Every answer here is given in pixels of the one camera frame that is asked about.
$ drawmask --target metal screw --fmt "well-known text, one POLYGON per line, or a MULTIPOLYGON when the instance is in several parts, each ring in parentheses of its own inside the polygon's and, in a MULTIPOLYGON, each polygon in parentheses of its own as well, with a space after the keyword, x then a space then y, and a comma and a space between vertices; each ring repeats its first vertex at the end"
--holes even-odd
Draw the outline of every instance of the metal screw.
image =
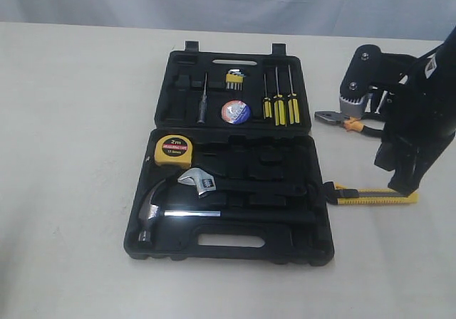
POLYGON ((357 82, 351 82, 348 88, 352 91, 356 90, 358 88, 357 82))

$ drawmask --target tape measure label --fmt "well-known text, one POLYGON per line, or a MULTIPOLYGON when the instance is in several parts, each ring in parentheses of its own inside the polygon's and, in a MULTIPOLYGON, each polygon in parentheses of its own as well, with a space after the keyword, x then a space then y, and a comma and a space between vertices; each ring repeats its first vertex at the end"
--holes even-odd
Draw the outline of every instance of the tape measure label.
POLYGON ((163 142, 162 150, 169 157, 179 157, 186 153, 188 145, 178 137, 171 137, 163 142))

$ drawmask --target case latch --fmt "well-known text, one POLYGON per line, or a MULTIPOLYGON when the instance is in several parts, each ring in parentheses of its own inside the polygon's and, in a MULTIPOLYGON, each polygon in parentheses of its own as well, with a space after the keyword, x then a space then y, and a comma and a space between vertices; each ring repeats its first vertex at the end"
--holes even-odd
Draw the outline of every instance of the case latch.
POLYGON ((199 52, 200 42, 199 41, 185 41, 185 50, 189 52, 199 52))
POLYGON ((273 56, 286 56, 286 44, 285 43, 272 43, 272 55, 273 56))

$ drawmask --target tool kit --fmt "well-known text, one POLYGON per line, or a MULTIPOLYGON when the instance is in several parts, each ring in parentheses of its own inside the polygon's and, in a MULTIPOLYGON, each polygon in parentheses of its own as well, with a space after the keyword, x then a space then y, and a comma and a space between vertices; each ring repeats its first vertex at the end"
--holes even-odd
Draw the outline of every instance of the tool kit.
POLYGON ((300 60, 170 54, 124 247, 136 259, 327 264, 334 255, 300 60), (256 236, 260 247, 201 244, 256 236))

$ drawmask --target black plastic case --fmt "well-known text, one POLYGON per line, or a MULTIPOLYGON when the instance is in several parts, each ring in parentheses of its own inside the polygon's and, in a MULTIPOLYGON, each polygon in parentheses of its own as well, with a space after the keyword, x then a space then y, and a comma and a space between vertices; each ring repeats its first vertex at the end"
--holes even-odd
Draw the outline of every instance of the black plastic case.
POLYGON ((150 134, 133 208, 125 233, 124 247, 136 259, 147 257, 183 260, 187 257, 243 258, 273 263, 327 264, 334 255, 323 182, 314 141, 301 63, 287 56, 284 44, 273 44, 271 55, 199 52, 198 42, 186 42, 185 51, 170 54, 155 113, 156 130, 150 134), (225 63, 214 63, 224 60, 225 63), (226 63, 253 61, 256 65, 226 63), (299 98, 301 123, 286 127, 263 118, 264 74, 268 96, 276 93, 275 67, 279 67, 279 87, 285 98, 290 93, 288 66, 294 92, 299 98), (241 68, 246 77, 242 91, 225 89, 225 74, 241 68), (205 124, 197 123, 204 74, 207 72, 207 114, 205 124), (244 101, 251 118, 240 125, 223 121, 221 109, 230 100, 244 101), (265 187, 254 192, 209 192, 199 198, 194 187, 178 184, 185 172, 177 166, 154 163, 156 142, 166 135, 183 135, 193 144, 192 167, 219 178, 242 183, 246 180, 294 184, 306 190, 298 197, 285 197, 265 187), (234 221, 207 217, 160 217, 151 242, 139 242, 138 214, 150 189, 167 178, 166 190, 155 201, 165 209, 237 211, 291 211, 310 216, 309 224, 286 222, 234 221), (199 245, 201 234, 259 236, 259 248, 199 245))

